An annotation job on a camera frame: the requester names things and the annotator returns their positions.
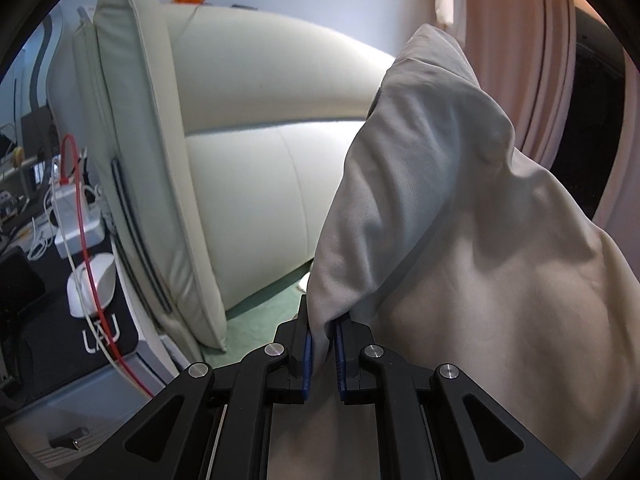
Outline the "beige garment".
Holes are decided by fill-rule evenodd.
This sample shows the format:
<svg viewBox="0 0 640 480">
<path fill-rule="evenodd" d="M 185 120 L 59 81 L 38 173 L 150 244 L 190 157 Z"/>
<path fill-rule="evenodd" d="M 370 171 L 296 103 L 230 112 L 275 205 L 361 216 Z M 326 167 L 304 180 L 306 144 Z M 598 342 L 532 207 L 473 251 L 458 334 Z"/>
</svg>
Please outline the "beige garment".
<svg viewBox="0 0 640 480">
<path fill-rule="evenodd" d="M 345 313 L 410 363 L 460 367 L 579 477 L 608 477 L 638 434 L 634 272 L 431 25 L 352 141 L 307 304 L 310 398 L 274 413 L 270 478 L 378 476 L 373 412 L 340 401 L 329 357 Z"/>
</svg>

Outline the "green bed sheet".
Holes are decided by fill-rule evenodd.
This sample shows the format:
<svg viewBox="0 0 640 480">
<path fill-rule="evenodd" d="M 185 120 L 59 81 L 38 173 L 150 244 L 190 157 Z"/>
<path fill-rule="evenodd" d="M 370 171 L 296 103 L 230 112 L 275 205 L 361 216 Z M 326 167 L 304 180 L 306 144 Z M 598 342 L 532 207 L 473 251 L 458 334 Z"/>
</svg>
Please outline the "green bed sheet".
<svg viewBox="0 0 640 480">
<path fill-rule="evenodd" d="M 227 312 L 226 351 L 201 346 L 204 360 L 213 368 L 241 361 L 248 352 L 273 341 L 278 326 L 298 312 L 311 263 L 258 290 Z"/>
</svg>

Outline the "white computer mouse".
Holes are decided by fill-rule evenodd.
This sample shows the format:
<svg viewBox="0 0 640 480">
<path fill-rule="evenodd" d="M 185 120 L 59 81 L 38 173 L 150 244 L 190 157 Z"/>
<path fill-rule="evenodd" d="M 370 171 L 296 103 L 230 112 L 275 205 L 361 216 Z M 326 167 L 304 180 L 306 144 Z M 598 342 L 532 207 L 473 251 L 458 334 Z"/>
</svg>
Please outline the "white computer mouse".
<svg viewBox="0 0 640 480">
<path fill-rule="evenodd" d="M 81 263 L 70 274 L 66 283 L 68 310 L 73 318 L 85 314 L 97 316 L 111 303 L 116 286 L 115 257 L 110 252 L 100 252 L 89 258 L 89 265 Z"/>
</svg>

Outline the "cream padded headboard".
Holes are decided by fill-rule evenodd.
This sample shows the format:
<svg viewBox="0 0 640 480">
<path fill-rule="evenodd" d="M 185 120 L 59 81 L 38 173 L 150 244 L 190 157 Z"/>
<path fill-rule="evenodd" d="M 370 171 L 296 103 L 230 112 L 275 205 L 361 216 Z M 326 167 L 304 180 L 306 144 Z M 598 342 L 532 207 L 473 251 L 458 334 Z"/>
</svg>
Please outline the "cream padded headboard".
<svg viewBox="0 0 640 480">
<path fill-rule="evenodd" d="M 120 253 L 179 349 L 314 258 L 392 57 L 298 18 L 96 0 L 73 33 L 80 140 Z"/>
</svg>

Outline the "black mouse pad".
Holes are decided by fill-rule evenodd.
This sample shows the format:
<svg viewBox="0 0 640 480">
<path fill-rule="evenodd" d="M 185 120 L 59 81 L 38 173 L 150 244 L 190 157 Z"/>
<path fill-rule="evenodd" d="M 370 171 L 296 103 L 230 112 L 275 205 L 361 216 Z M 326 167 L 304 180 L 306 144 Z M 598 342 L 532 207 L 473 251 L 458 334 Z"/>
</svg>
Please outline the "black mouse pad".
<svg viewBox="0 0 640 480">
<path fill-rule="evenodd" d="M 108 365 L 100 321 L 70 314 L 68 261 L 49 248 L 35 262 L 21 248 L 1 257 L 1 393 L 16 411 Z"/>
</svg>

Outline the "white power strip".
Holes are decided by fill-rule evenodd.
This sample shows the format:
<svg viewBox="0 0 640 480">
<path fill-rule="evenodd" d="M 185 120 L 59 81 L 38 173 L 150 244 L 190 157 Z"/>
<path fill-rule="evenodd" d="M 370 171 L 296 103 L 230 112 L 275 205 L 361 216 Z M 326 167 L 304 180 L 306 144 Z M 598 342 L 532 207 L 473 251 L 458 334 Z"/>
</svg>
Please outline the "white power strip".
<svg viewBox="0 0 640 480">
<path fill-rule="evenodd" d="M 77 197 L 75 185 L 55 185 L 52 208 L 58 224 L 54 244 L 61 258 L 67 257 L 67 249 L 71 255 L 81 252 L 80 228 L 84 228 L 88 248 L 103 242 L 105 228 L 100 207 L 97 204 L 89 205 L 84 192 Z"/>
</svg>

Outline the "pink curtain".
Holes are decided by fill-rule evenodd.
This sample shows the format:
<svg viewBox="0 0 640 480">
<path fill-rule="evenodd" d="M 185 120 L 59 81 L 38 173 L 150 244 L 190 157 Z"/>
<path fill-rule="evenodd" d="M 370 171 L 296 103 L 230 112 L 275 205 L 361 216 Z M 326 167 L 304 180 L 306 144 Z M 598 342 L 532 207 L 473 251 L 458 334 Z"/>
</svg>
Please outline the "pink curtain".
<svg viewBox="0 0 640 480">
<path fill-rule="evenodd" d="M 639 72 L 586 0 L 465 0 L 465 46 L 514 145 L 639 267 Z"/>
</svg>

